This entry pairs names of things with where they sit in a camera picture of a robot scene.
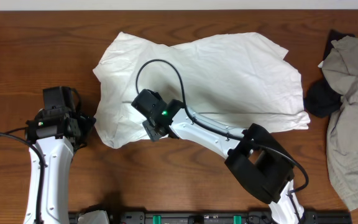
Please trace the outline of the white t-shirt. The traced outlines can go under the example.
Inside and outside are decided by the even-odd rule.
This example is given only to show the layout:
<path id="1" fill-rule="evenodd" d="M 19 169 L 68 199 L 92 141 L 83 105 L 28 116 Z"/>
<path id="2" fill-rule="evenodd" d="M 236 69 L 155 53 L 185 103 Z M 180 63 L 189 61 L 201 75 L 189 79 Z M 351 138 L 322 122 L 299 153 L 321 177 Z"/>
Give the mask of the white t-shirt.
<path id="1" fill-rule="evenodd" d="M 95 128 L 117 149 L 146 139 L 131 103 L 144 88 L 185 100 L 208 118 L 271 133 L 307 129 L 301 75 L 287 50 L 255 32 L 222 34 L 166 46 L 121 32 L 93 70 L 101 84 Z"/>

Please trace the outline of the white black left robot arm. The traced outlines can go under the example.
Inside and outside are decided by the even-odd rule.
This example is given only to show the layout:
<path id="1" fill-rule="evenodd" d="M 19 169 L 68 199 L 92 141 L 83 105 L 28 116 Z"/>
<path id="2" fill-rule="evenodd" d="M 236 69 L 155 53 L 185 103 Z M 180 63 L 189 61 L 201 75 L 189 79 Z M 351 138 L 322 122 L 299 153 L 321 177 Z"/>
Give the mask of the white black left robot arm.
<path id="1" fill-rule="evenodd" d="M 30 187 L 25 223 L 68 223 L 68 178 L 75 152 L 86 147 L 96 122 L 81 111 L 77 90 L 43 90 L 44 108 L 26 122 L 30 144 Z"/>

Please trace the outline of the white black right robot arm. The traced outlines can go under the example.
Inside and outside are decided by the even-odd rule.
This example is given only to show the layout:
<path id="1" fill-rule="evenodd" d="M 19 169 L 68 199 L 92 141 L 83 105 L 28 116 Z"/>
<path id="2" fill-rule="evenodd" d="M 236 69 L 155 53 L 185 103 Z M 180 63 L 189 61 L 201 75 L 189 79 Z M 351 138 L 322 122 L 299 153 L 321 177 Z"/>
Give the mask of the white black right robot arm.
<path id="1" fill-rule="evenodd" d="M 131 103 L 146 120 L 142 123 L 152 141 L 162 137 L 195 142 L 224 158 L 226 167 L 253 197 L 266 203 L 275 223 L 304 223 L 304 208 L 294 187 L 294 168 L 304 168 L 262 126 L 226 126 L 186 105 L 184 100 L 166 103 L 154 91 L 144 89 Z"/>

